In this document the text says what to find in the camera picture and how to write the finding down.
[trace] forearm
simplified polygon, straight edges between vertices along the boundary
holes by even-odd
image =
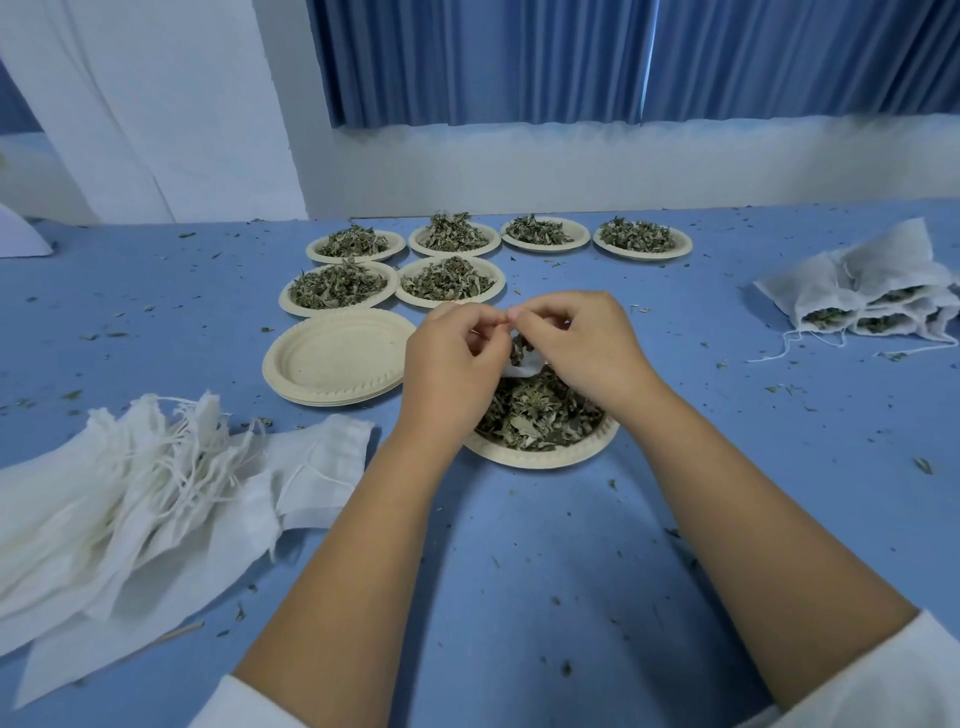
[[[623,424],[782,708],[914,618],[905,598],[713,425],[649,384]]]
[[[307,725],[386,725],[430,501],[452,455],[412,433],[381,446],[237,678]]]

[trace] paper plate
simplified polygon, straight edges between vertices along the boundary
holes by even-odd
[[[534,218],[537,220],[546,220],[551,223],[560,223],[564,226],[564,233],[567,237],[572,237],[573,240],[569,243],[562,243],[561,245],[534,245],[533,243],[524,243],[522,240],[517,240],[515,237],[508,235],[506,232],[507,227],[510,223],[514,222],[513,220],[510,223],[504,223],[503,227],[500,228],[500,237],[503,238],[503,242],[514,246],[515,248],[522,248],[525,251],[534,251],[535,253],[555,253],[557,251],[572,251],[574,248],[580,248],[590,241],[590,231],[587,230],[580,223],[574,222],[573,220],[567,220],[563,217],[547,217],[546,215],[534,215]]]
[[[390,240],[390,247],[385,251],[374,253],[373,255],[358,255],[353,259],[354,263],[369,263],[371,260],[383,260],[391,255],[396,255],[407,245],[407,241],[403,239],[403,235],[398,235],[395,232],[389,231],[375,230],[373,232],[375,232],[377,235],[383,235]],[[306,256],[311,260],[316,260],[318,263],[342,263],[344,258],[331,255],[320,255],[317,253],[317,249],[326,245],[326,242],[329,239],[329,235],[324,235],[323,237],[319,237],[314,240],[306,247]]]
[[[410,250],[417,251],[421,255],[430,255],[432,257],[450,257],[451,255],[459,255],[460,257],[468,257],[475,255],[484,255],[486,253],[491,253],[500,247],[500,235],[499,233],[491,228],[489,225],[481,225],[480,223],[470,223],[475,228],[483,233],[483,236],[487,238],[487,245],[484,245],[480,248],[474,248],[471,251],[463,251],[462,253],[447,253],[444,251],[434,251],[429,248],[424,248],[420,244],[420,240],[426,235],[427,226],[422,228],[417,228],[410,233],[410,237],[407,238],[407,242],[410,243]]]
[[[286,400],[312,406],[353,404],[403,380],[407,339],[402,316],[347,308],[284,331],[263,357],[263,378]]]
[[[354,305],[347,305],[342,308],[304,308],[301,305],[296,305],[290,299],[290,286],[292,286],[297,280],[293,279],[283,287],[282,291],[280,291],[280,308],[287,313],[292,313],[294,316],[312,318],[314,316],[324,316],[325,314],[334,313],[337,311],[348,311],[352,308],[373,308],[378,303],[383,303],[394,295],[396,292],[396,287],[400,285],[400,275],[396,271],[396,268],[391,268],[386,263],[376,262],[360,263],[360,265],[368,270],[380,274],[381,276],[385,276],[387,279],[387,286],[379,293],[370,296],[368,299],[365,299],[360,303],[355,303]],[[324,266],[321,266],[315,270],[319,271],[323,268]]]
[[[607,415],[600,421],[595,430],[576,445],[557,448],[549,452],[528,452],[506,448],[497,443],[492,443],[476,432],[471,432],[468,435],[464,447],[476,452],[481,457],[492,460],[494,463],[506,465],[510,468],[549,470],[551,468],[565,468],[567,465],[580,463],[593,457],[610,444],[619,428],[620,423]]]
[[[600,239],[600,229],[597,228],[593,233],[593,242],[598,248],[603,248],[608,253],[628,257],[634,260],[667,260],[671,257],[680,257],[693,250],[693,241],[685,232],[680,232],[676,228],[670,228],[670,237],[677,244],[677,247],[666,253],[640,253],[638,251],[625,251],[623,248],[617,248],[614,245],[607,245]]]
[[[484,260],[483,258],[479,257],[465,257],[464,260],[466,260],[468,263],[471,263],[481,276],[493,278],[493,285],[479,296],[473,296],[468,299],[460,299],[455,303],[481,303],[483,301],[489,301],[500,291],[502,291],[504,286],[507,285],[507,277],[503,275],[503,271],[501,271],[488,260]],[[445,303],[443,301],[429,301],[427,299],[418,298],[417,296],[411,296],[409,293],[403,290],[403,278],[405,276],[415,276],[428,265],[436,264],[437,262],[437,257],[433,256],[415,260],[414,262],[407,263],[405,266],[400,268],[400,285],[396,288],[396,297],[404,303],[416,305],[420,308],[436,308],[441,303]]]

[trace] white sleeve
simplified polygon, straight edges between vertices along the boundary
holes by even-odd
[[[923,612],[785,716],[743,728],[960,728],[960,643]]]
[[[306,728],[259,692],[232,675],[221,678],[217,690],[190,728]]]

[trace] blue table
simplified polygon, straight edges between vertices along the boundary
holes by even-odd
[[[751,281],[915,215],[926,216],[938,258],[960,268],[960,201],[662,210],[644,217],[689,233],[692,255],[658,265],[592,246],[566,255],[503,247],[490,259],[509,286],[494,303],[582,287],[636,304],[636,330],[669,383],[960,634],[960,349],[890,362],[872,354],[921,343],[852,337],[834,349],[809,339],[777,361],[745,363],[779,352],[789,328]],[[569,217],[594,230],[611,216]],[[499,228],[507,218],[479,219]],[[373,223],[405,235],[422,221]],[[78,432],[77,410],[119,413],[147,392],[195,399],[209,389],[236,423],[270,417],[275,431],[325,417],[277,397],[260,362],[296,322],[276,297],[312,265],[307,242],[343,224],[38,225],[58,244],[53,257],[0,260],[0,466]],[[414,322],[422,316],[396,299],[390,307]],[[112,331],[128,336],[105,335]],[[781,387],[766,389],[773,385]],[[62,399],[77,389],[78,400]],[[386,433],[398,405],[394,390],[341,411]],[[934,475],[914,457],[926,458]],[[463,451],[430,521],[393,724],[730,726],[759,710],[765,690],[701,570],[664,532],[673,525],[623,431],[602,454],[555,472],[512,471]],[[14,714],[7,706],[26,649],[0,658],[0,723],[186,725],[320,539],[285,535],[276,564],[262,559],[189,620],[203,628]]]

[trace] hand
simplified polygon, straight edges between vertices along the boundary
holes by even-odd
[[[510,357],[507,314],[482,303],[442,303],[407,340],[396,429],[460,448],[493,398]]]
[[[609,293],[548,293],[507,314],[563,381],[617,420],[637,391],[661,384],[626,312]]]

